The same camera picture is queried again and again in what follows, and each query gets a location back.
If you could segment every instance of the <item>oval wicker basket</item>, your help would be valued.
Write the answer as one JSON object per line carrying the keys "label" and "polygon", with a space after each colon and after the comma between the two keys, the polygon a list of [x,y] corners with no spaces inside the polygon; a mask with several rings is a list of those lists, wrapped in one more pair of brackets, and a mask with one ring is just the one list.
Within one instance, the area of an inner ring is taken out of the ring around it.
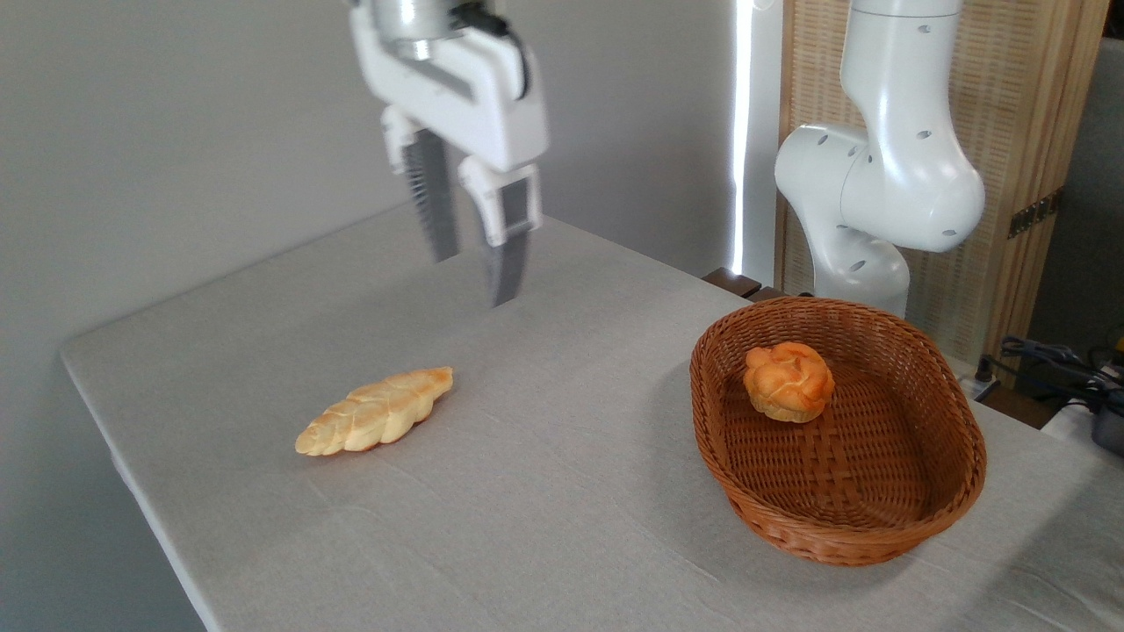
{"label": "oval wicker basket", "polygon": [[[810,345],[836,388],[806,424],[772,421],[742,385],[745,353]],[[944,358],[905,320],[824,298],[778,298],[713,324],[691,355],[695,434],[734,511],[809,560],[867,566],[963,516],[984,486],[984,437]]]}

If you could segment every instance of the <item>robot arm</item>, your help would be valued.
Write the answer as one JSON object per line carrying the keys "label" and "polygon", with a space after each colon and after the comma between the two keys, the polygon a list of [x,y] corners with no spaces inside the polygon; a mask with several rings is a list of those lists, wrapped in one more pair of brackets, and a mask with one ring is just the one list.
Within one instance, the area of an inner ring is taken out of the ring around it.
{"label": "robot arm", "polygon": [[962,0],[853,0],[843,89],[867,130],[805,125],[782,144],[777,186],[808,236],[816,295],[905,314],[894,247],[945,252],[984,211],[957,141],[948,83]]}
{"label": "robot arm", "polygon": [[459,246],[447,142],[468,157],[459,180],[481,216],[492,300],[518,291],[527,233],[542,225],[538,170],[546,111],[533,53],[480,3],[356,0],[352,37],[382,116],[396,173],[406,174],[438,260]]}

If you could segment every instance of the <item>cable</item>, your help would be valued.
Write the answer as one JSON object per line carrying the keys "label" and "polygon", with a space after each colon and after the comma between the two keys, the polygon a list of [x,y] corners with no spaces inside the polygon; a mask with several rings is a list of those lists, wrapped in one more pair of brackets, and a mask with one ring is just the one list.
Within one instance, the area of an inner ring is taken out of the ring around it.
{"label": "cable", "polygon": [[1100,379],[1124,386],[1120,377],[1107,373],[1100,369],[1090,367],[1081,361],[1073,353],[1073,350],[1061,344],[1042,344],[1040,342],[1021,338],[1018,336],[1004,336],[999,343],[1004,358],[1022,356],[1046,363],[1054,369],[1081,378],[1084,380]]}
{"label": "cable", "polygon": [[1100,344],[1090,346],[1085,360],[1090,367],[1104,367],[1105,364],[1124,367],[1124,353],[1116,351],[1115,347]]}
{"label": "cable", "polygon": [[1105,344],[1115,349],[1124,340],[1124,323],[1116,323],[1105,332]]}
{"label": "cable", "polygon": [[1079,399],[1081,401],[1087,403],[1087,405],[1096,404],[1098,410],[1100,409],[1100,407],[1106,406],[1113,413],[1124,416],[1124,389],[1113,389],[1106,391],[1104,387],[1100,385],[1090,385],[1090,388],[1078,390],[1055,385],[1053,382],[1044,381],[1035,376],[1032,376],[1024,371],[1019,371],[1018,369],[1015,369],[1013,367],[1008,367],[1003,362],[999,362],[991,355],[982,355],[981,359],[987,360],[992,367],[997,369],[1003,369],[1004,371],[1012,373],[1013,376],[1016,376],[1018,378],[1023,378],[1034,383],[1035,386],[1039,386],[1048,390],[1052,390],[1054,392],[1064,396],[1069,396],[1071,399]]}
{"label": "cable", "polygon": [[1093,410],[1093,406],[1090,406],[1089,403],[1085,401],[1084,399],[1072,399],[1059,406],[1058,409],[1061,410],[1062,408],[1068,408],[1069,406],[1082,406],[1086,410],[1096,414]]}
{"label": "cable", "polygon": [[507,38],[515,44],[517,51],[519,51],[519,61],[523,63],[523,91],[519,96],[515,98],[516,101],[523,99],[527,96],[531,90],[531,64],[527,63],[527,49],[523,45],[523,39],[516,35],[515,29],[510,26],[507,27]]}

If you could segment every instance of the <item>bread roll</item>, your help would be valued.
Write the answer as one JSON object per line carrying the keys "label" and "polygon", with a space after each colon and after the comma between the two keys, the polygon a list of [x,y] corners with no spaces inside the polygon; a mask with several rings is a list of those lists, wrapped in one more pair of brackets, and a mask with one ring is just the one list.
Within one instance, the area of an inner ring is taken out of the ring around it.
{"label": "bread roll", "polygon": [[745,389],[758,412],[771,419],[803,424],[824,412],[835,391],[831,369],[810,346],[782,342],[745,354]]}
{"label": "bread roll", "polygon": [[359,387],[308,424],[297,437],[297,452],[326,457],[393,443],[428,417],[433,403],[451,388],[452,367],[411,371]]}

